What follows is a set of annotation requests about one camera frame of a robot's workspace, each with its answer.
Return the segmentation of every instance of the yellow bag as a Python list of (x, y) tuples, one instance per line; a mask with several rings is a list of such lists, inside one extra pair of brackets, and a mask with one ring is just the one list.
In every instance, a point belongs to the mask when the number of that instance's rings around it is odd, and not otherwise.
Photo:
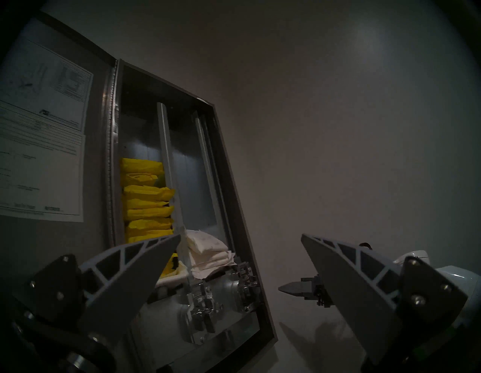
[(125, 221), (132, 221), (144, 218), (167, 218), (174, 211), (173, 206), (157, 207), (157, 208), (143, 208), (126, 210), (124, 215)]
[(173, 253), (169, 261), (167, 262), (164, 270), (162, 271), (160, 278), (162, 279), (164, 277), (172, 276), (173, 274), (175, 274), (174, 272), (177, 270), (178, 267), (179, 267), (178, 255), (177, 253)]
[(174, 222), (171, 218), (151, 218), (131, 221), (127, 229), (169, 229)]
[[(154, 220), (144, 220), (144, 219), (131, 221), (129, 225), (126, 227), (126, 235), (128, 237), (136, 237), (136, 236), (143, 236), (145, 234), (151, 234), (152, 231), (171, 229), (172, 219), (169, 219), (169, 218), (160, 218), (160, 219), (167, 220), (167, 222), (158, 223)], [(153, 222), (154, 224), (138, 224), (137, 222), (139, 221)], [(133, 228), (136, 226), (144, 226), (145, 228)]]
[(132, 210), (134, 208), (156, 208), (168, 205), (168, 202), (163, 201), (144, 201), (138, 198), (123, 198), (124, 208)]
[(128, 185), (147, 185), (154, 186), (159, 178), (156, 175), (145, 172), (137, 172), (131, 174), (120, 174), (120, 183), (122, 186)]
[(129, 185), (124, 188), (128, 199), (137, 198), (144, 201), (168, 201), (174, 196), (175, 190), (167, 187), (156, 188), (142, 185)]
[(122, 158), (120, 160), (120, 170), (126, 174), (146, 172), (153, 175), (160, 175), (164, 172), (164, 166), (161, 162), (146, 159)]
[(160, 231), (155, 231), (155, 234), (146, 234), (144, 236), (137, 236), (137, 237), (130, 237), (127, 241), (127, 243), (131, 244), (133, 242), (137, 241), (143, 241), (143, 240), (148, 240), (150, 238), (157, 238), (157, 237), (162, 237), (162, 236), (168, 236), (170, 234), (174, 234), (172, 229), (164, 229)]

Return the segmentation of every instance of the open cabinet door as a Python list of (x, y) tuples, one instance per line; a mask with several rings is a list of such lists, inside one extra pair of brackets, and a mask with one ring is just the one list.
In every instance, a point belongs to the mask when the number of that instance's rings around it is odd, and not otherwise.
[[(5, 283), (66, 253), (81, 263), (124, 244), (121, 158), (162, 162), (165, 179), (158, 187), (175, 189), (168, 203), (174, 233), (181, 234), (177, 254), (185, 276), (169, 286), (159, 279), (152, 289), (115, 347), (119, 371), (237, 371), (272, 345), (275, 331), (214, 106), (117, 61), (43, 13), (28, 23), (12, 53), (2, 69), (16, 80), (2, 81), (8, 89), (0, 86)], [(23, 151), (26, 146), (41, 151)], [(55, 153), (63, 168), (41, 177), (51, 163), (41, 152)], [(15, 201), (36, 193), (31, 200), (38, 203)], [(72, 201), (73, 213), (65, 203)], [(189, 231), (220, 241), (228, 260), (212, 272), (210, 261), (192, 263)], [(126, 289), (126, 296), (129, 291), (135, 289)]]

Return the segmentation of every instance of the paper sign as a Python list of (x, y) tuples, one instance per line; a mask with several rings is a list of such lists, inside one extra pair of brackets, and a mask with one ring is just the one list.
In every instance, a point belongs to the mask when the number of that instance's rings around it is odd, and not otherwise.
[(29, 40), (0, 71), (0, 215), (83, 221), (93, 74)]

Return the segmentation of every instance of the screw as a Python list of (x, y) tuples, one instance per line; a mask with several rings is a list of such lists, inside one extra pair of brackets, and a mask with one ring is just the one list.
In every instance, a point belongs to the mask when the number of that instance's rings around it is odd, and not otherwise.
[(424, 306), (426, 304), (426, 299), (419, 294), (413, 294), (411, 296), (411, 300), (413, 301), (415, 306)]

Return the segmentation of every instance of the white wall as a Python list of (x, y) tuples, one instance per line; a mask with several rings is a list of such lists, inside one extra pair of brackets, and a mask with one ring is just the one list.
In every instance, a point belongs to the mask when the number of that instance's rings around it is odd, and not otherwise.
[(354, 372), (302, 232), (481, 273), (481, 74), (428, 1), (50, 3), (117, 58), (216, 105), (279, 342), (252, 371)]

